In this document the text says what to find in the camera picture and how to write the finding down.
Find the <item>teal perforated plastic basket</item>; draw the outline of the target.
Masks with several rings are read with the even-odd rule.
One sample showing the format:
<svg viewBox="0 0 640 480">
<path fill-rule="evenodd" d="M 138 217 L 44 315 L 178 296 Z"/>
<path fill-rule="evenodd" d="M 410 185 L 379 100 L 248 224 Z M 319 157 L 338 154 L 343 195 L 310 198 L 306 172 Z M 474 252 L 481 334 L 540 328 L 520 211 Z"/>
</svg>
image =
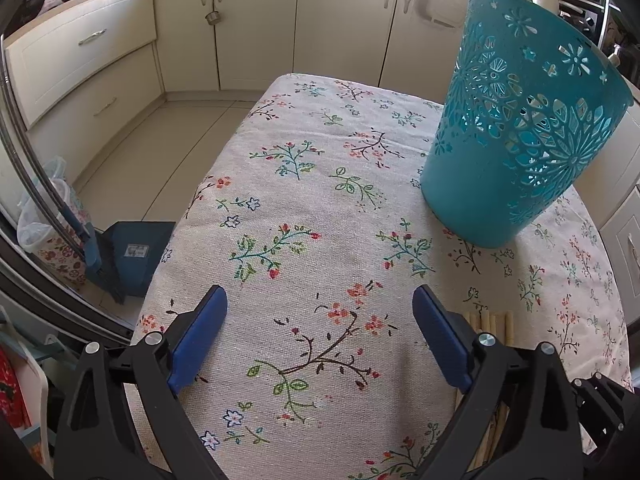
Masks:
<svg viewBox="0 0 640 480">
<path fill-rule="evenodd" d="M 500 247 L 589 166 L 634 102 L 611 61 L 529 0 L 469 0 L 421 177 L 446 228 Z"/>
</svg>

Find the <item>white kitchen cabinets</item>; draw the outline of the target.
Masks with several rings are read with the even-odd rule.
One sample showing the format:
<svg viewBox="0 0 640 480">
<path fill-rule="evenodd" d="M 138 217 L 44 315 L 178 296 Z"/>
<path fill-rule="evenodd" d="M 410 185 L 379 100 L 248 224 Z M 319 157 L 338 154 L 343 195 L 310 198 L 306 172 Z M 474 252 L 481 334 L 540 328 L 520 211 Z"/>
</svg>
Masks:
<svg viewBox="0 0 640 480">
<path fill-rule="evenodd" d="M 6 40 L 41 159 L 79 172 L 163 94 L 266 90 L 287 73 L 441 101 L 466 0 L 58 0 Z"/>
</svg>

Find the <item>bamboo chopstick bundle piece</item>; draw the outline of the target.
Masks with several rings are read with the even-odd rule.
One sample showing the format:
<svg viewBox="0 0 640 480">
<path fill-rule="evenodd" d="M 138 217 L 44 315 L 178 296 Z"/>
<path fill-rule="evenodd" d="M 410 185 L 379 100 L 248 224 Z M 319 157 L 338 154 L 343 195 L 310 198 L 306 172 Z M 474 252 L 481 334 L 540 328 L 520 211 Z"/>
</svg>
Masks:
<svg viewBox="0 0 640 480">
<path fill-rule="evenodd" d="M 491 312 L 484 310 L 480 313 L 465 312 L 463 317 L 478 334 L 491 333 L 503 344 L 514 343 L 514 318 L 511 311 Z M 506 404 L 499 401 L 494 414 L 491 416 L 488 428 L 484 433 L 483 440 L 480 441 L 480 446 L 470 463 L 469 471 L 487 465 L 492 459 L 492 456 L 494 456 L 496 452 L 504 425 L 506 424 L 506 416 L 508 416 L 508 413 L 509 409 L 506 407 Z"/>
</svg>

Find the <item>blue dustpan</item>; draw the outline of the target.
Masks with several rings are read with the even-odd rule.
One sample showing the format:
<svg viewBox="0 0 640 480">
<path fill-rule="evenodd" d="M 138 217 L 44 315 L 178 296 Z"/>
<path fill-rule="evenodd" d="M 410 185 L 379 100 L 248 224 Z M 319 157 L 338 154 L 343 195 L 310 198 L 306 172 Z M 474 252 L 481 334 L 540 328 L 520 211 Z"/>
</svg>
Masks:
<svg viewBox="0 0 640 480">
<path fill-rule="evenodd" d="M 106 231 L 88 222 L 84 240 L 88 280 L 122 304 L 143 298 L 175 229 L 171 221 L 119 221 Z"/>
</svg>

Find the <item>floral white tablecloth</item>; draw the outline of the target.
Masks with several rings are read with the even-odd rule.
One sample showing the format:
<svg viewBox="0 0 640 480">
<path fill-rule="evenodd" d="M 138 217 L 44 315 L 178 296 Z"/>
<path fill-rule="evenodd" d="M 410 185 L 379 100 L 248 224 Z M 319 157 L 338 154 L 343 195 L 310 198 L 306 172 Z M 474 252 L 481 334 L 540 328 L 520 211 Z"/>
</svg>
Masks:
<svg viewBox="0 0 640 480">
<path fill-rule="evenodd" d="M 278 78 L 198 186 L 136 332 L 164 330 L 214 285 L 228 313 L 180 400 L 231 479 L 405 479 L 456 394 L 413 318 L 510 318 L 567 374 L 629 385 L 626 324 L 598 230 L 566 191 L 509 244 L 476 247 L 427 208 L 420 175 L 442 108 L 309 75 Z"/>
</svg>

